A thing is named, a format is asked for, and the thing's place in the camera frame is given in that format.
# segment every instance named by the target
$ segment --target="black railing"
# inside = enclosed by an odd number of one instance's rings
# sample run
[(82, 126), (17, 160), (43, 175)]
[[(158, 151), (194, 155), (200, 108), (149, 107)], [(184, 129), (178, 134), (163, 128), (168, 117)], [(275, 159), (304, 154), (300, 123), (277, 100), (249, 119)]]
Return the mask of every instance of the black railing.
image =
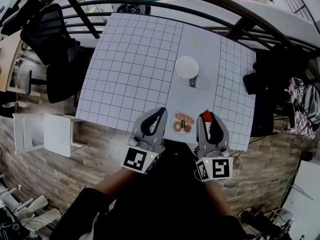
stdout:
[[(49, 4), (54, 0), (40, 0), (40, 2)], [(264, 48), (270, 49), (275, 44), (282, 44), (289, 49), (292, 49), (294, 46), (300, 46), (305, 51), (309, 52), (309, 58), (316, 58), (320, 55), (320, 49), (315, 45), (307, 43), (302, 40), (298, 40), (296, 38), (287, 37), (283, 33), (281, 33), (277, 28), (275, 28), (268, 21), (250, 11), (249, 9), (243, 7), (242, 5), (232, 1), (232, 0), (201, 0), (205, 1), (209, 4), (218, 6), (223, 8), (228, 12), (234, 13), (240, 16), (240, 20), (236, 22), (236, 24), (229, 23), (225, 20), (212, 16), (210, 14), (206, 14), (201, 11), (197, 11), (191, 8), (178, 6), (169, 3), (162, 2), (153, 2), (146, 0), (93, 0), (93, 1), (85, 1), (78, 2), (76, 0), (68, 0), (69, 5), (62, 6), (62, 9), (73, 8), (77, 14), (73, 15), (65, 15), (64, 19), (72, 19), (72, 18), (80, 18), (82, 23), (73, 23), (66, 24), (67, 28), (73, 27), (86, 27), (87, 30), (76, 29), (70, 30), (70, 34), (91, 34), (96, 39), (99, 38), (99, 34), (102, 32), (101, 30), (96, 29), (95, 27), (104, 26), (105, 22), (91, 22), (88, 17), (91, 16), (109, 16), (110, 12), (92, 12), (85, 13), (82, 10), (81, 6), (88, 5), (97, 5), (97, 4), (131, 4), (131, 5), (146, 5), (151, 7), (161, 7), (171, 10), (176, 10), (179, 12), (188, 13), (191, 15), (195, 15), (197, 17), (201, 17), (212, 22), (218, 23), (222, 25), (222, 27), (205, 27), (211, 31), (214, 31), (220, 35), (223, 35), (229, 39), (234, 41), (246, 41), (245, 45), (247, 47), (254, 47), (254, 44), (259, 43)], [(320, 82), (320, 74), (317, 68), (310, 68), (312, 73), (311, 78), (317, 79), (317, 82)]]
[(285, 0), (291, 11), (305, 20), (312, 22), (320, 34), (320, 29), (304, 0)]

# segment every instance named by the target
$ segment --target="wood plank flooring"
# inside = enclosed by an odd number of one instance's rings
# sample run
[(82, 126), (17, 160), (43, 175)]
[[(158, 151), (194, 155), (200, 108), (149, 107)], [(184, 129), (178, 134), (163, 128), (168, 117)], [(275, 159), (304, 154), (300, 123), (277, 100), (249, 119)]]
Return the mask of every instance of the wood plank flooring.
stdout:
[[(37, 60), (32, 52), (26, 53)], [(24, 60), (15, 71), (13, 84), (23, 88), (28, 70), (32, 70), (35, 77), (45, 79), (46, 68), (43, 65)], [(20, 101), (29, 104), (29, 107), (21, 110), (22, 113), (75, 114), (72, 98), (50, 104), (45, 86), (37, 86), (35, 90), (43, 93), (41, 98), (19, 95)], [(276, 122), (275, 130), (281, 131), (286, 122)], [(41, 118), (34, 127), (35, 142), (43, 143)], [(22, 185), (22, 190), (16, 194), (20, 201), (47, 195), (51, 206), (66, 211), (83, 188), (98, 183), (105, 175), (120, 169), (124, 145), (129, 139), (128, 132), (89, 122), (80, 122), (74, 131), (74, 139), (87, 146), (76, 151), (71, 158), (44, 149), (17, 155), (13, 119), (0, 118), (0, 172), (5, 174), (4, 183), (8, 188)], [(250, 189), (246, 182), (233, 189), (222, 189), (226, 197), (231, 198), (228, 202), (234, 213), (238, 214), (248, 207), (265, 206), (266, 211), (277, 208), (286, 194), (285, 186), (296, 170), (301, 150), (317, 148), (318, 140), (319, 134), (315, 140), (278, 134), (250, 144), (248, 151), (241, 154), (241, 168), (232, 179), (224, 183), (224, 187), (233, 188), (239, 182), (247, 181), (251, 182)], [(241, 160), (237, 159), (233, 172), (240, 166)]]

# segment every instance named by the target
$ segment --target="printed picture of bottle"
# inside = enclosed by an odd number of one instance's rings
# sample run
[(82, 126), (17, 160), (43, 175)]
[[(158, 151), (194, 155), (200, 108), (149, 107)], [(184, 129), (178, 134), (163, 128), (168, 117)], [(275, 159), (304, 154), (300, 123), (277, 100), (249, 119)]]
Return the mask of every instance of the printed picture of bottle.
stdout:
[(184, 86), (190, 86), (202, 90), (209, 90), (210, 88), (210, 81), (201, 75), (196, 75), (191, 79), (180, 77), (180, 83)]

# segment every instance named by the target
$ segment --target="grid pattern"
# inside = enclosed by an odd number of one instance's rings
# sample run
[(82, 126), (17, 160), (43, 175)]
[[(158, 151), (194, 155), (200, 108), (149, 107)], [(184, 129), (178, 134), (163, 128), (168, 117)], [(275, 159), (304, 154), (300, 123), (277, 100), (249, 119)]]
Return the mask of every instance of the grid pattern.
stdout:
[(130, 131), (137, 117), (165, 107), (183, 25), (113, 13), (93, 53), (76, 116)]
[(221, 38), (219, 76), (213, 112), (229, 131), (231, 150), (248, 148), (256, 95), (247, 93), (243, 77), (253, 73), (256, 53), (225, 37)]

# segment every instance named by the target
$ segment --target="bread picture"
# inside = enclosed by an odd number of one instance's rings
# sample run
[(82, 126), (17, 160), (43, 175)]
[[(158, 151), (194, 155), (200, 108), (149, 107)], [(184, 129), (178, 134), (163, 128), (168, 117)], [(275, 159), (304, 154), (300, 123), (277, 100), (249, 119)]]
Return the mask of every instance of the bread picture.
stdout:
[(196, 129), (196, 120), (182, 112), (174, 113), (171, 119), (172, 131), (178, 135), (189, 134)]

